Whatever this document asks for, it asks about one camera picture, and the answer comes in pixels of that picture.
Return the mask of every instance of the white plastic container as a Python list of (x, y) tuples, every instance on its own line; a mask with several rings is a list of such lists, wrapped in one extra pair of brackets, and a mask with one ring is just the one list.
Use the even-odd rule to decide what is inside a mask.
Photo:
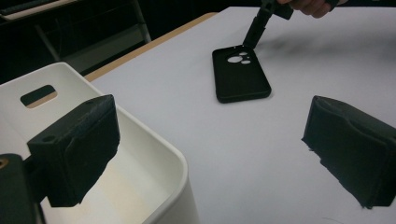
[[(21, 97), (51, 85), (56, 96), (34, 108)], [(26, 159), (26, 143), (80, 103), (102, 95), (66, 63), (55, 63), (0, 86), (0, 154)], [(183, 155), (117, 106), (120, 146), (82, 203), (52, 208), (48, 223), (199, 223)]]

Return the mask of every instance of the white table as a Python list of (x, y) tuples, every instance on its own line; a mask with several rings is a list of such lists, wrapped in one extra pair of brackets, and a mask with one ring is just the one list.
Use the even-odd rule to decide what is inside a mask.
[(396, 127), (396, 9), (274, 16), (255, 49), (271, 96), (220, 104), (211, 53), (242, 44), (257, 11), (228, 8), (92, 84), (186, 156), (203, 223), (395, 223), (395, 204), (362, 209), (301, 138), (314, 95)]

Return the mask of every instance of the black phone case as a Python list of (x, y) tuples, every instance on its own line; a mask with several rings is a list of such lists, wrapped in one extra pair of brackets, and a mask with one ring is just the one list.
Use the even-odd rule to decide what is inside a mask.
[(235, 46), (212, 53), (216, 95), (221, 103), (265, 98), (271, 86), (253, 49)]

